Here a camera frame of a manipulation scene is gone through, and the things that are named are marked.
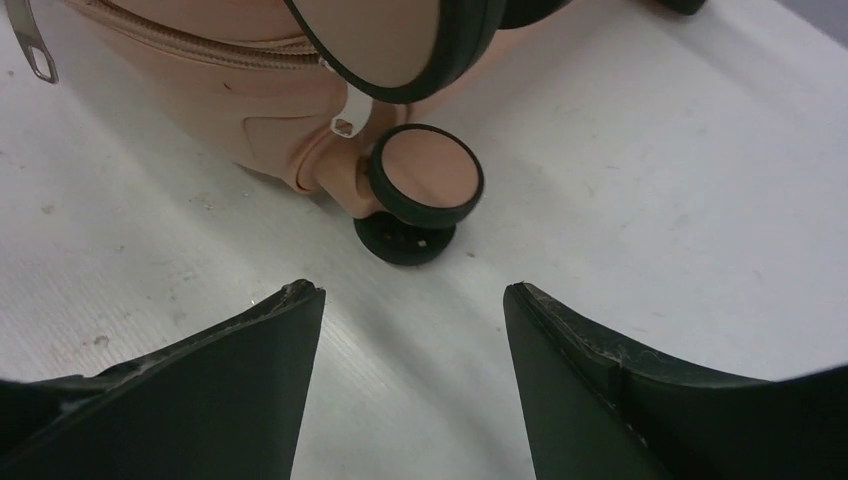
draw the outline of luggage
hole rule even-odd
[[[660,1],[689,14],[705,0]],[[34,71],[56,82],[28,0],[6,2]],[[63,2],[187,133],[328,192],[372,253],[411,266],[448,246],[484,186],[468,146],[417,122],[569,0]]]

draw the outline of white table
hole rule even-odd
[[[848,51],[774,0],[572,4],[432,117],[488,189],[413,270],[207,152],[35,7],[58,86],[0,21],[0,376],[94,374],[306,277],[329,296],[293,478],[514,480],[507,284],[738,374],[848,361]]]

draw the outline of caster wheel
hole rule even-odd
[[[429,230],[455,226],[483,196],[483,167],[471,149],[429,125],[384,133],[368,160],[368,180],[387,211]]]
[[[707,0],[656,0],[674,13],[695,15],[707,3]]]
[[[450,245],[456,227],[426,229],[409,225],[387,212],[354,219],[359,240],[386,263],[416,267],[434,260]]]
[[[571,0],[507,0],[500,30],[526,27],[564,7]]]

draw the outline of beige zipper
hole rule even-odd
[[[305,36],[273,41],[211,40],[160,25],[109,0],[62,0],[81,15],[156,49],[206,63],[257,70],[318,68],[319,55]]]

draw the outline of metal zipper pull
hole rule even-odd
[[[318,60],[324,68],[335,73],[323,58]],[[347,84],[347,100],[338,115],[330,121],[330,130],[343,138],[353,138],[362,131],[371,118],[374,100],[350,83]]]
[[[53,63],[53,57],[47,51],[41,32],[38,31],[29,0],[6,0],[6,13],[35,76],[47,83],[57,83],[59,76],[56,73],[56,64]],[[36,56],[41,57],[46,65],[39,65],[39,58]]]

